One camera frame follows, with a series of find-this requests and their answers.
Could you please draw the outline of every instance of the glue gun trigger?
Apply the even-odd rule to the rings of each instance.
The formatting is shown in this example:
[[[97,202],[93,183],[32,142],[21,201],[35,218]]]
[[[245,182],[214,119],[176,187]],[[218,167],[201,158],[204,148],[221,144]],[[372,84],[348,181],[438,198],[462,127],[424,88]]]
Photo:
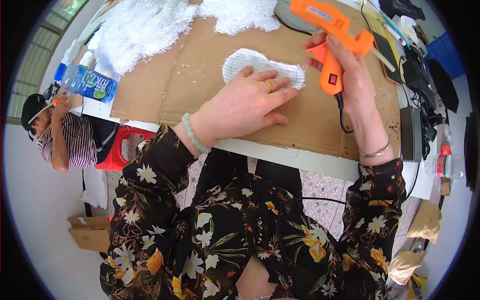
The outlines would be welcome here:
[[[316,60],[318,60],[322,64],[325,64],[325,58],[328,52],[327,43],[323,42],[318,46],[306,49],[305,52],[311,52]]]

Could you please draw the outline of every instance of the gold ring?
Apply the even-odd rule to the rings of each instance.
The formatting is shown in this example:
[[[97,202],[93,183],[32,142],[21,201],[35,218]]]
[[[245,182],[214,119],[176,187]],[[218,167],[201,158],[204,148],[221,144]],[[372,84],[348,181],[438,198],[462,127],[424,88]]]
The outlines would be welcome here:
[[[272,93],[272,92],[273,92],[273,84],[272,84],[272,82],[269,81],[269,80],[265,80],[264,82],[265,82],[265,84],[268,86],[268,88],[270,89],[270,92]]]

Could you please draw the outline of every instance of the striped shirt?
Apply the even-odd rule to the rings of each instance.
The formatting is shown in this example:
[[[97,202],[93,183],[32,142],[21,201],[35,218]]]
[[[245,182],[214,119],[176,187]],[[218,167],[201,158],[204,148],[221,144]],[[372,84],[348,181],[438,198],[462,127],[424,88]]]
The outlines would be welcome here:
[[[69,168],[86,168],[96,164],[96,147],[92,136],[92,123],[88,118],[68,112],[61,119],[61,127],[68,151]],[[43,159],[52,166],[52,126],[36,141]]]

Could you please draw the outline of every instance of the black cap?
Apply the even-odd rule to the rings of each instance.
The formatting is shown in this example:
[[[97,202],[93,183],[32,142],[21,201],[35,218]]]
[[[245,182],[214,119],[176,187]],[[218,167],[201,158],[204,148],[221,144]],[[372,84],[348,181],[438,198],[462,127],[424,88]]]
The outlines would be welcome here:
[[[22,108],[22,126],[27,131],[31,131],[32,122],[38,115],[47,109],[45,98],[41,94],[32,94],[28,96]]]

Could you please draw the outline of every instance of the blue bottle cap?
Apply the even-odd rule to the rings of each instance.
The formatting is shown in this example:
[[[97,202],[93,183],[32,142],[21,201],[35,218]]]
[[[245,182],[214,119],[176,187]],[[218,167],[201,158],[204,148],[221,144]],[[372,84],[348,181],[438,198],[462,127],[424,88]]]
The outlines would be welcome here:
[[[56,81],[61,80],[63,73],[65,73],[66,69],[67,69],[67,66],[64,63],[59,64],[59,67],[57,68],[57,71],[55,72],[53,79]]]

